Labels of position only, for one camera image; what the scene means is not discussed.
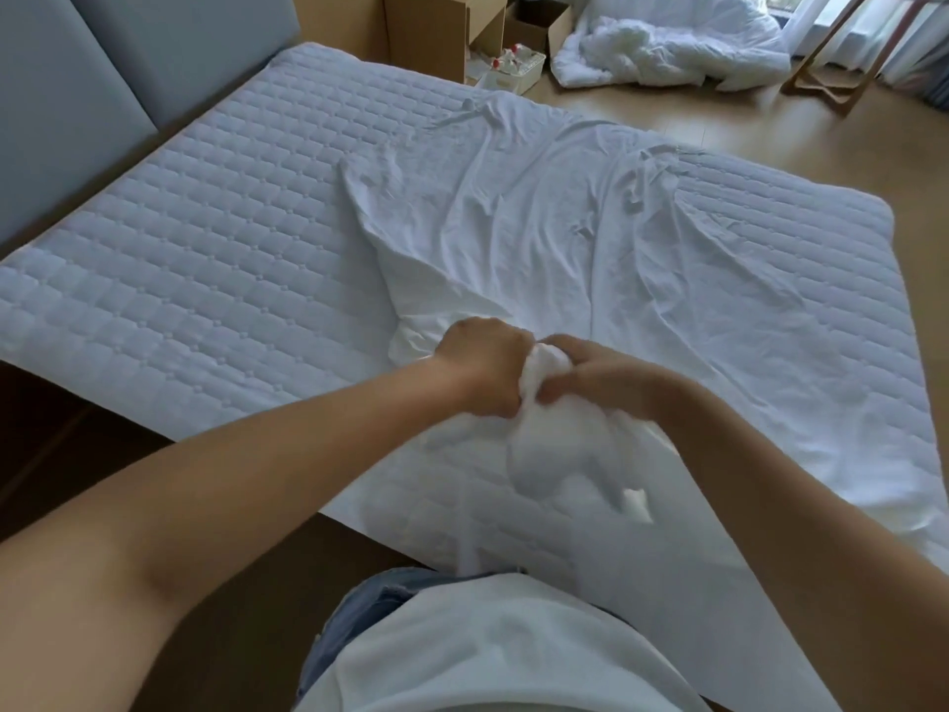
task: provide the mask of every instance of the forearm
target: forearm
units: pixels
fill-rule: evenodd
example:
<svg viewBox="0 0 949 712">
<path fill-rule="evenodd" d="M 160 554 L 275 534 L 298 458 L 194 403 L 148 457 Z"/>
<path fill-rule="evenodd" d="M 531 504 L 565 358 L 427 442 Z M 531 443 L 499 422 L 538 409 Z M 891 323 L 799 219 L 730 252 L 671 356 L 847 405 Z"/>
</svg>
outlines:
<svg viewBox="0 0 949 712">
<path fill-rule="evenodd" d="M 949 706 L 949 580 L 722 400 L 665 382 L 657 421 L 845 710 Z"/>
<path fill-rule="evenodd" d="M 187 609 L 460 403 L 430 358 L 172 445 L 89 490 L 69 514 L 99 517 Z"/>
</svg>

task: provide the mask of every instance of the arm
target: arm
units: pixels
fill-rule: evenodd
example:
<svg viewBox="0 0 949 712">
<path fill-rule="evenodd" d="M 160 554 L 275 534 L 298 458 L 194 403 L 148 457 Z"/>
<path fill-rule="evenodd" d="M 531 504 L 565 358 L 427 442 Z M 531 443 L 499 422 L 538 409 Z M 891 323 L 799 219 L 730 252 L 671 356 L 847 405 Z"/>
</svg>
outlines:
<svg viewBox="0 0 949 712">
<path fill-rule="evenodd" d="M 533 338 L 459 322 L 431 358 L 167 447 L 0 545 L 0 709 L 128 708 L 201 599 L 459 412 L 512 417 Z"/>
<path fill-rule="evenodd" d="M 567 336 L 577 394 L 655 420 L 840 706 L 949 709 L 949 578 L 731 407 L 655 364 Z"/>
</svg>

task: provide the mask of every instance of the white t-shirt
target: white t-shirt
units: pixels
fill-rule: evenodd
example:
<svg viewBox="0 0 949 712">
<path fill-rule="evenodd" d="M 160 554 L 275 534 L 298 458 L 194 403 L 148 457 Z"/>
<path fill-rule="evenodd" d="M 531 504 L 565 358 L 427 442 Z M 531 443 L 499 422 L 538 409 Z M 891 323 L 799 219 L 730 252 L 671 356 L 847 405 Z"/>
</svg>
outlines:
<svg viewBox="0 0 949 712">
<path fill-rule="evenodd" d="M 708 712 L 628 624 L 524 574 L 435 586 L 351 642 L 299 712 Z"/>
</svg>

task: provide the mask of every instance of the bed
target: bed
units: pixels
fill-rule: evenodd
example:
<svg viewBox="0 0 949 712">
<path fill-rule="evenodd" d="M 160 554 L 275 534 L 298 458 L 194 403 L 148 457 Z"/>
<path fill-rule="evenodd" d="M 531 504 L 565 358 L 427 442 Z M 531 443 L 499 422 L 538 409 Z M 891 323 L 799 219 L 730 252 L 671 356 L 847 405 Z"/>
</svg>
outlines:
<svg viewBox="0 0 949 712">
<path fill-rule="evenodd" d="M 397 319 L 335 165 L 479 94 L 316 44 L 280 53 L 6 258 L 0 358 L 172 440 L 386 371 Z M 695 148 L 680 155 L 683 193 L 793 280 L 938 484 L 884 202 Z M 411 463 L 394 454 L 324 513 L 453 569 L 461 500 L 451 464 L 450 453 Z M 714 584 L 694 589 L 670 558 L 643 580 L 635 544 L 587 560 L 609 569 L 580 570 L 583 541 L 563 511 L 518 498 L 491 470 L 468 489 L 485 565 L 516 562 L 574 589 L 581 574 L 609 576 L 613 598 L 591 601 L 631 619 L 700 692 L 738 712 L 834 708 L 749 571 L 709 570 Z M 927 534 L 937 554 L 944 531 Z M 737 616 L 742 625 L 698 622 Z"/>
</svg>

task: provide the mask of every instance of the person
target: person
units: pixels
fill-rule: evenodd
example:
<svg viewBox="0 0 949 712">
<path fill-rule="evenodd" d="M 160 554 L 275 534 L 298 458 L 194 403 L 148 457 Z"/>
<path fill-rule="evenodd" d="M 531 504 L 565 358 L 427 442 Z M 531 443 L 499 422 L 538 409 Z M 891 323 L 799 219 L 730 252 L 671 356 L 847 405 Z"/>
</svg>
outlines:
<svg viewBox="0 0 949 712">
<path fill-rule="evenodd" d="M 698 384 L 546 342 L 575 367 L 540 403 L 579 395 L 658 423 L 844 710 L 949 709 L 939 570 Z M 533 344 L 458 322 L 430 358 L 162 449 L 8 539 L 0 709 L 127 709 L 189 610 L 375 462 L 461 412 L 514 416 Z M 704 709 L 632 627 L 527 575 L 396 575 L 327 623 L 299 709 Z"/>
</svg>

